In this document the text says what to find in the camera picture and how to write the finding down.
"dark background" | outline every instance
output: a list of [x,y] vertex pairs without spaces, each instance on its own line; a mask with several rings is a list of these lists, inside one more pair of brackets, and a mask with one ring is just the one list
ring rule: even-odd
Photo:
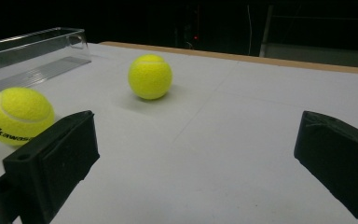
[[71,27],[90,43],[258,56],[270,6],[269,43],[358,50],[358,1],[328,0],[0,2],[0,39]]

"clear plastic container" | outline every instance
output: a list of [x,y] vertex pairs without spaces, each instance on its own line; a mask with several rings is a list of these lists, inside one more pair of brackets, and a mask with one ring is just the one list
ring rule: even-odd
[[0,40],[0,91],[31,87],[90,63],[85,31],[52,28]]

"tennis ball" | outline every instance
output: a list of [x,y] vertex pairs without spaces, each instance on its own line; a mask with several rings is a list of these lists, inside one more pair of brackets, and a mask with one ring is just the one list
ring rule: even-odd
[[172,70],[162,57],[145,54],[132,62],[128,81],[136,95],[146,100],[154,100],[165,95],[170,89]]
[[0,142],[21,146],[54,122],[54,110],[38,91],[11,87],[0,91]]

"wooden table edge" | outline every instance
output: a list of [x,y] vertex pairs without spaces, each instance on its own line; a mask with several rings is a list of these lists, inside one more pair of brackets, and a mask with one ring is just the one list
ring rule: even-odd
[[212,51],[202,51],[202,50],[193,50],[193,49],[175,49],[175,48],[168,48],[168,47],[140,45],[140,44],[113,42],[113,41],[104,41],[99,44],[106,45],[106,46],[114,46],[119,48],[126,48],[126,49],[145,49],[145,50],[152,50],[152,51],[227,59],[227,60],[234,60],[234,61],[241,61],[241,62],[248,62],[248,63],[263,63],[263,64],[278,65],[278,66],[358,74],[358,67],[350,67],[350,66],[342,66],[342,65],[333,65],[333,64],[324,64],[324,63],[306,63],[306,62],[297,62],[297,61],[289,61],[289,60],[281,60],[281,59],[259,58],[259,57],[246,56],[246,55],[227,54],[227,53],[212,52]]

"table surface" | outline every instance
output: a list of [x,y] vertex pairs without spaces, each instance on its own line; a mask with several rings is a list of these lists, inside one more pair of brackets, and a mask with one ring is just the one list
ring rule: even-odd
[[[358,69],[118,43],[89,51],[91,63],[34,86],[57,119],[95,114],[101,154],[52,223],[358,223],[294,157],[304,110],[358,128]],[[173,71],[156,101],[127,81],[146,53]],[[0,143],[0,175],[12,152]]]

